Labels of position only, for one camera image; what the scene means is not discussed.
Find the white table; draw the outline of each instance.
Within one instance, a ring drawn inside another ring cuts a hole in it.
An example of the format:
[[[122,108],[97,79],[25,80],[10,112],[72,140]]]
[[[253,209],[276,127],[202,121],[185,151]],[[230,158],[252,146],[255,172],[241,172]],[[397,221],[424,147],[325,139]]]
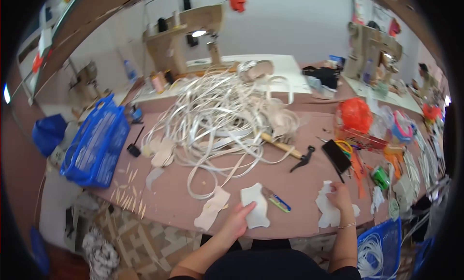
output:
[[[282,76],[287,78],[288,83],[292,86],[294,93],[312,93],[311,89],[306,81],[305,76],[301,73],[301,69],[293,56],[288,55],[238,55],[238,56],[224,56],[222,57],[223,62],[234,62],[238,61],[244,63],[246,61],[262,61],[269,60],[274,64],[274,74],[272,76]],[[210,63],[211,58],[192,60],[187,62],[187,66],[195,66],[196,64]],[[276,80],[275,83],[270,86],[271,92],[288,92],[289,88],[284,84],[279,83]],[[153,92],[151,94],[142,94],[136,99],[132,100],[132,103],[139,103],[144,101],[162,99],[177,95],[177,90],[167,90],[161,94]]]
[[[350,79],[343,74],[342,74],[342,77],[346,80],[346,82],[351,87],[351,89],[353,89],[356,95],[360,97],[364,97],[364,98],[367,96],[368,86],[366,86],[363,82]],[[414,98],[411,96],[411,94],[409,94],[409,92],[404,94],[403,97],[398,96],[396,93],[388,92],[388,95],[385,98],[379,96],[377,93],[374,92],[374,99],[383,101],[386,103],[390,103],[392,105],[397,105],[401,108],[411,110],[420,115],[424,114],[421,108],[419,107],[419,105],[414,100]]]

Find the pink worktable surface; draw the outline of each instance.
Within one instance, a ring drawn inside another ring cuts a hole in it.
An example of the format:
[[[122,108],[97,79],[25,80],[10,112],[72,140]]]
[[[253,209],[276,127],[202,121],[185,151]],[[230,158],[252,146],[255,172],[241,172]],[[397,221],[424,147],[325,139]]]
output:
[[[309,94],[295,94],[295,101],[289,105],[289,109],[295,111],[302,121],[308,123],[298,129],[297,137],[294,145],[297,150],[305,153],[309,145],[316,147],[316,151],[312,154],[308,165],[296,169],[293,173],[289,173],[290,169],[298,162],[292,157],[288,157],[284,161],[276,165],[267,165],[258,163],[248,174],[238,179],[231,179],[223,189],[231,194],[228,201],[229,208],[222,210],[210,230],[209,234],[215,234],[226,220],[231,207],[234,207],[240,202],[240,190],[252,186],[259,182],[264,186],[275,191],[287,204],[292,208],[290,213],[283,213],[280,209],[272,204],[268,205],[267,216],[270,220],[268,228],[255,228],[247,230],[245,236],[255,239],[279,239],[279,238],[295,238],[295,237],[310,237],[317,234],[332,233],[337,231],[337,227],[329,227],[320,229],[318,221],[321,212],[316,205],[316,197],[318,191],[321,190],[324,180],[339,181],[339,177],[335,172],[332,164],[321,150],[323,142],[316,136],[333,139],[333,133],[326,133],[322,129],[333,130],[333,114],[335,113],[338,101],[346,100],[354,97],[355,94],[346,82],[341,79],[342,85],[339,87],[338,94],[332,101],[322,101],[314,99]],[[286,101],[285,93],[273,94],[274,97],[281,97]],[[141,104],[144,111],[143,122],[145,129],[142,136],[145,135],[152,126],[157,122],[159,114],[166,110],[175,98],[167,98],[148,103]],[[397,106],[390,105],[393,110],[398,109]],[[417,114],[411,114],[410,117],[419,120]],[[116,165],[116,170],[113,176],[113,183],[108,189],[91,189],[90,191],[103,199],[116,203],[114,196],[110,200],[113,190],[116,188],[114,181],[119,185],[129,184],[135,186],[137,190],[136,211],[140,200],[146,204],[146,212],[144,218],[160,222],[162,224],[174,226],[185,230],[196,230],[194,227],[194,219],[198,217],[202,211],[202,207],[207,200],[197,200],[192,198],[187,192],[187,177],[192,168],[183,167],[177,163],[164,168],[164,173],[157,178],[151,185],[150,191],[145,184],[145,179],[148,173],[153,169],[150,158],[139,156],[134,158],[127,152],[126,148],[133,143],[138,132],[141,130],[141,125],[133,125],[123,147],[119,161]],[[419,148],[415,144],[409,146],[409,150],[415,157],[416,165]],[[264,157],[270,161],[280,159],[283,152],[270,144],[264,147]],[[376,166],[383,159],[382,154],[362,151],[363,160],[370,166]],[[234,166],[238,160],[237,156],[223,156],[213,161],[217,167]],[[129,173],[125,170],[130,162],[130,170],[138,170],[136,177],[128,183]],[[222,184],[225,179],[221,175],[217,175],[219,184]],[[361,212],[356,218],[356,224],[361,225],[367,222],[374,221],[379,224],[387,219],[388,215],[388,200],[384,192],[385,203],[380,205],[380,210],[374,215],[370,214],[371,197],[359,199],[358,187],[354,177],[350,179],[348,176],[343,176],[349,190],[352,202],[356,204]],[[371,179],[363,180],[364,188],[367,192],[374,187]],[[197,194],[209,193],[214,188],[214,180],[210,173],[199,169],[192,181],[192,189]],[[421,183],[421,194],[425,193],[424,185]]]

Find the black pants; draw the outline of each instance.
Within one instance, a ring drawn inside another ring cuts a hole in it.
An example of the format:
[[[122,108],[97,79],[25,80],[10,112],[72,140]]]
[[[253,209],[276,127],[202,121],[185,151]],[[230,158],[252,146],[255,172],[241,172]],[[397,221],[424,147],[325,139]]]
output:
[[[212,236],[205,235],[201,237],[200,246],[203,246]],[[290,241],[288,239],[276,239],[276,240],[253,240],[252,250],[254,251],[264,251],[264,250],[281,250],[281,249],[291,249]],[[229,252],[241,251],[242,246],[238,241],[235,241],[230,247]]]

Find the hand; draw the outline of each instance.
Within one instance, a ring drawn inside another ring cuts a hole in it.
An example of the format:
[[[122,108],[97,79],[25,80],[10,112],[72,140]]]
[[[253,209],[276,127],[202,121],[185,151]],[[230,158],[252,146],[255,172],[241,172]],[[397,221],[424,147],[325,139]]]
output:
[[[235,242],[236,239],[243,236],[247,230],[247,221],[245,217],[256,207],[256,202],[248,204],[246,207],[242,206],[242,203],[237,204],[229,217],[227,218],[225,224],[222,226],[218,234],[221,235],[223,240],[228,241],[229,243]]]
[[[338,208],[340,212],[353,211],[348,187],[340,182],[333,182],[330,186],[332,187],[331,191],[336,193],[327,193],[326,196],[333,206]]]

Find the wooden hammer handle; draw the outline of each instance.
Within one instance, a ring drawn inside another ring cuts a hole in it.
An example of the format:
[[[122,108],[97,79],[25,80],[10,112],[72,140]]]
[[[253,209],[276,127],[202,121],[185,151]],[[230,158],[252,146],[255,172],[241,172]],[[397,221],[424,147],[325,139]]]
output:
[[[278,147],[282,149],[285,152],[288,152],[290,149],[293,148],[293,146],[285,144],[285,143],[280,143],[280,142],[272,142],[272,137],[268,133],[262,133],[261,138],[270,144],[274,145],[275,147]],[[296,159],[301,159],[301,156],[303,156],[298,150],[293,149],[292,152],[290,152],[290,155],[295,157]]]

